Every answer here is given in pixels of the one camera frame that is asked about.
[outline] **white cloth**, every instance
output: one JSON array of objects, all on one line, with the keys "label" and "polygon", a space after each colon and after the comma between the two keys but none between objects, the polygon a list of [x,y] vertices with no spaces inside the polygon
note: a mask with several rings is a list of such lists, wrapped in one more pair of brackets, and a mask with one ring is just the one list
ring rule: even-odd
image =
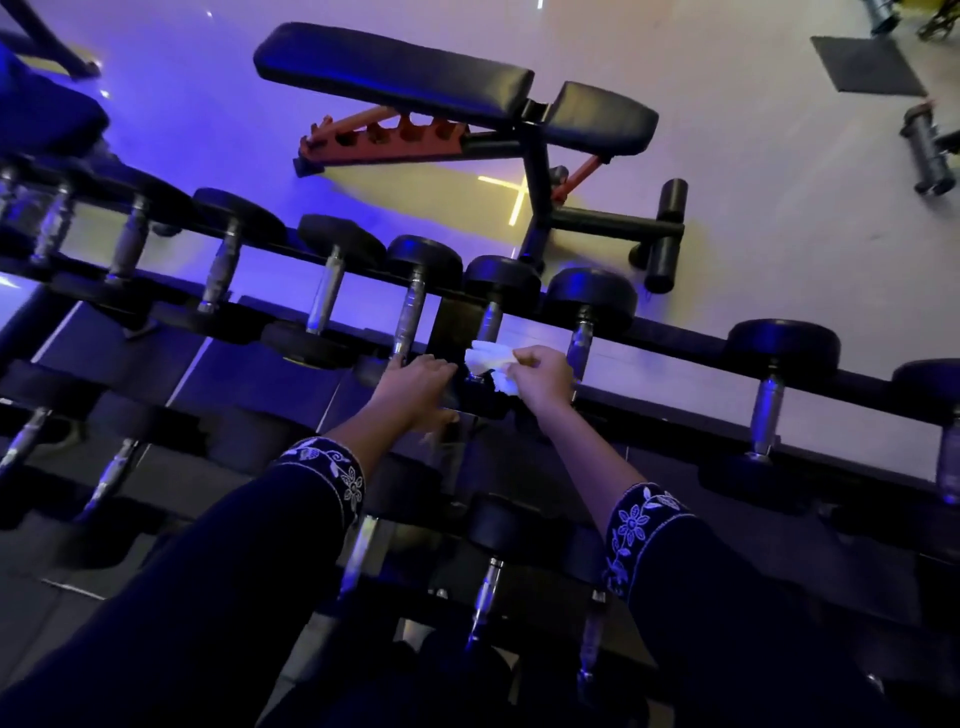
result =
[{"label": "white cloth", "polygon": [[507,376],[507,367],[516,364],[514,350],[491,341],[474,341],[464,355],[464,363],[473,375],[491,372],[493,389],[511,397],[519,396],[516,382]]}]

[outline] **embroidered cuff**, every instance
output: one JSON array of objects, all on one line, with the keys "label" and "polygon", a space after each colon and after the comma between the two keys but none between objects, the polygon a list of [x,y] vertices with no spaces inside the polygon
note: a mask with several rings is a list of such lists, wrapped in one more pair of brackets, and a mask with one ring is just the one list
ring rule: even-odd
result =
[{"label": "embroidered cuff", "polygon": [[607,589],[629,599],[636,566],[646,547],[668,523],[692,516],[656,483],[632,486],[613,509],[607,526]]},{"label": "embroidered cuff", "polygon": [[344,531],[356,520],[363,502],[364,477],[360,464],[344,446],[325,437],[308,437],[280,455],[270,468],[304,468],[333,490],[340,503]]}]

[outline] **hand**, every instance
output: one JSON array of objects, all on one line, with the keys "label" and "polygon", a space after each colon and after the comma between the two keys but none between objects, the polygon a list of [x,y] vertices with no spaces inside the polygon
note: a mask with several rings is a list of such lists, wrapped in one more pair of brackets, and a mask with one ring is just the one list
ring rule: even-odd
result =
[{"label": "hand", "polygon": [[569,407],[573,399],[573,370],[556,349],[535,346],[515,349],[519,364],[507,368],[520,398],[537,417],[554,407]]},{"label": "hand", "polygon": [[441,409],[440,395],[457,372],[457,365],[432,354],[418,356],[407,366],[395,356],[380,378],[367,406],[385,407],[406,423],[407,430],[433,432],[457,421],[457,413]]}]

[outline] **person's left hand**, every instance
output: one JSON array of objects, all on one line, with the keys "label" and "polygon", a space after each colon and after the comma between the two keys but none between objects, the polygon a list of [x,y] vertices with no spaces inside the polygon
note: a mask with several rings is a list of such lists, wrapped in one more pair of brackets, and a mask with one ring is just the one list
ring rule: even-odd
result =
[{"label": "person's left hand", "polygon": [[457,421],[457,413],[440,408],[440,395],[457,365],[423,354],[407,366],[395,356],[387,365],[368,406],[385,407],[404,418],[408,430],[434,432]]}]

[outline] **black sleeve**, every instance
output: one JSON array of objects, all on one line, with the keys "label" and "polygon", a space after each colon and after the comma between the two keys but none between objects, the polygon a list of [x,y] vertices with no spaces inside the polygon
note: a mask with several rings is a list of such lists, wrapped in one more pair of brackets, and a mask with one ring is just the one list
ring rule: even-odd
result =
[{"label": "black sleeve", "polygon": [[345,448],[293,446],[0,696],[0,725],[252,726],[363,495]]},{"label": "black sleeve", "polygon": [[910,725],[774,583],[659,486],[624,495],[606,545],[608,588],[627,601],[678,721]]}]

